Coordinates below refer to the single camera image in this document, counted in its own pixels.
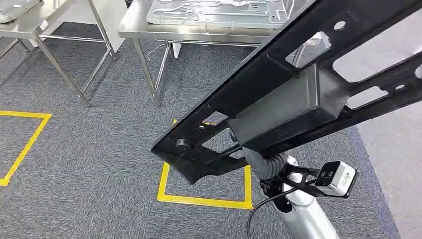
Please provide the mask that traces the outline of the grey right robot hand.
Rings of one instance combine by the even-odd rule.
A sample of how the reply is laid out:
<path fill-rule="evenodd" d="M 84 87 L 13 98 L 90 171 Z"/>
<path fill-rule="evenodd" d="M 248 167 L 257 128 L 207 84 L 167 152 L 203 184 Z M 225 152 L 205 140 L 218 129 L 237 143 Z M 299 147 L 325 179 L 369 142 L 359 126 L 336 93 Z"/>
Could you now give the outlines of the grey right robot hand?
<path fill-rule="evenodd" d="M 238 150 L 232 154 L 234 157 L 237 157 L 240 155 L 240 151 L 254 174 L 263 180 L 276 176 L 286 163 L 298 165 L 296 159 L 288 151 L 264 158 L 259 152 L 243 147 L 242 150 Z"/>

